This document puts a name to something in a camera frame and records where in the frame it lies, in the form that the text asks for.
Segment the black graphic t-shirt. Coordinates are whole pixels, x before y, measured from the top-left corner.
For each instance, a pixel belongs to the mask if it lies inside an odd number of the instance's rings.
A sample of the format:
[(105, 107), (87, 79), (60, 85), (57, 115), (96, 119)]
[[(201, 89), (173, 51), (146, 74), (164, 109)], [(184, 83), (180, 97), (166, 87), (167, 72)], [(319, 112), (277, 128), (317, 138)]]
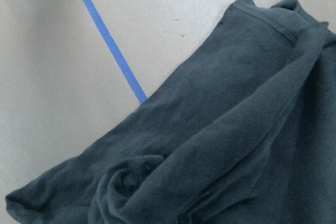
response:
[(237, 0), (82, 154), (5, 198), (20, 223), (335, 223), (335, 34)]

